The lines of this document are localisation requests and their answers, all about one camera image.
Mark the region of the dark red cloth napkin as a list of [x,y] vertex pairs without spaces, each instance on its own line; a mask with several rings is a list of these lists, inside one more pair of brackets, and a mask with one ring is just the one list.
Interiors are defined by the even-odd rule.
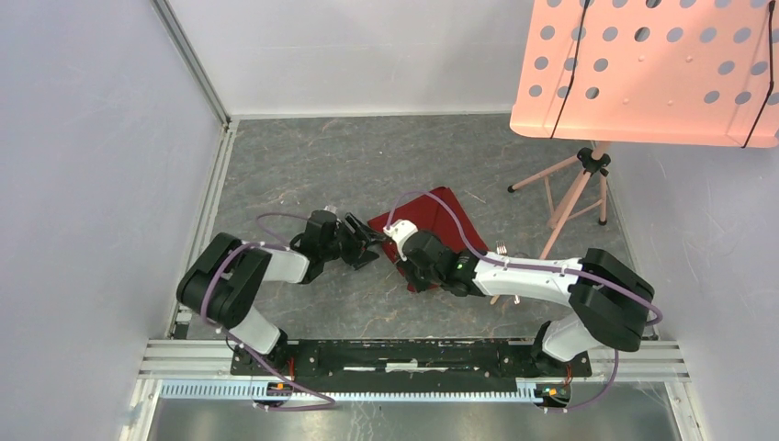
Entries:
[[[482,240],[467,213],[463,210],[454,192],[449,187],[437,187],[431,193],[443,200],[452,209],[463,227],[463,232],[469,243],[479,251],[489,251],[489,246]],[[420,195],[409,202],[399,204],[394,211],[392,221],[407,220],[413,222],[419,230],[430,231],[442,241],[443,244],[455,252],[467,249],[462,240],[457,226],[446,209],[433,199]],[[412,293],[424,292],[437,288],[437,285],[426,285],[424,288],[411,275],[411,269],[407,269],[392,240],[387,240],[380,246],[384,255],[395,265],[397,271],[404,277],[406,289]]]

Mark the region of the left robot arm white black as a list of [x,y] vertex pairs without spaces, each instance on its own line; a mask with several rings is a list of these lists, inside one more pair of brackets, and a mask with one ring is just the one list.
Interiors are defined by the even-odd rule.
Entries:
[[177,301],[254,351],[266,374],[288,364],[287,335],[254,306],[263,282],[309,284],[335,260],[358,270],[379,258],[372,251],[388,237],[354,215],[314,210],[287,244],[250,243],[217,234],[179,281]]

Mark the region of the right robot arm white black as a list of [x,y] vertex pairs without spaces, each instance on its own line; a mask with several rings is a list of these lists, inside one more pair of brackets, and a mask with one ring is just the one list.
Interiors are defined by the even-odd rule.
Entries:
[[465,249],[456,252],[435,234],[409,222],[386,229],[403,270],[418,289],[437,286],[459,297],[517,296],[570,308],[536,334],[530,360],[553,375],[579,354],[599,345],[636,352],[646,327],[662,315],[654,290],[604,250],[590,248],[582,258],[537,260]]

